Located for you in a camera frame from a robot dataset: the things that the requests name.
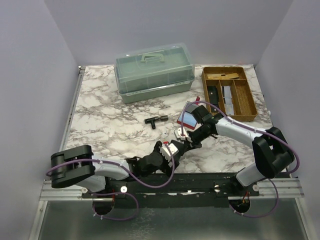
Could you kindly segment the light blue card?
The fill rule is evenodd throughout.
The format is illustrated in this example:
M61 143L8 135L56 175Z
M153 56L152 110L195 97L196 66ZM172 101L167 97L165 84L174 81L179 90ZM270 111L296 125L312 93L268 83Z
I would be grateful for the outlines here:
M185 112L183 115L183 125L187 128L194 129L197 125L197 121L191 113Z

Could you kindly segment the grey credit card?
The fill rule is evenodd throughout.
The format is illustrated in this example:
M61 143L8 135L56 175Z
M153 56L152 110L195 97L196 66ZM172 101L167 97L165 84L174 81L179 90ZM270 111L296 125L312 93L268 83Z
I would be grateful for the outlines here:
M185 112L191 114L199 105L196 103L192 103L192 102L187 102L185 105Z

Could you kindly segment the red card holder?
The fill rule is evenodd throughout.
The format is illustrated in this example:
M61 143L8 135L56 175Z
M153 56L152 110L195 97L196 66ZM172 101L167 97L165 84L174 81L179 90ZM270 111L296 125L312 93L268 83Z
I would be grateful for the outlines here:
M191 104L190 101L187 101L184 108L186 108L183 116L183 126L194 130L197 125L196 119L192 115L192 111L198 107L199 103Z

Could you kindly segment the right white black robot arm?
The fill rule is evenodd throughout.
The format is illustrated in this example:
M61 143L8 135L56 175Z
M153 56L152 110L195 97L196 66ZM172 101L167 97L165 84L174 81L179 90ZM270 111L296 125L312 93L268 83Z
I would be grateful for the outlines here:
M282 132L276 128L253 128L226 116L212 115L203 105L191 112L201 126L189 133L194 147L211 135L229 137L253 150L254 163L240 170L230 183L230 191L241 196L248 186L263 179L273 179L295 159Z

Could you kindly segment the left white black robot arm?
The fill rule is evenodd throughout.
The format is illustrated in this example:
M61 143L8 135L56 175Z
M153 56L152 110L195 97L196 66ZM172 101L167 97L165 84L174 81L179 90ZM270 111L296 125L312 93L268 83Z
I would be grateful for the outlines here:
M87 189L93 191L101 198L107 197L111 185L106 178L117 181L136 181L141 185L159 189L169 184L179 166L183 155L183 144L179 141L156 142L153 151L144 157L126 158L124 160L98 158L93 159L92 147L82 145L51 156L51 168L45 173L51 178L51 187L62 189L73 185L80 185L87 179L97 176L96 183L87 182ZM160 185L151 185L141 180L161 171L168 176L168 180Z

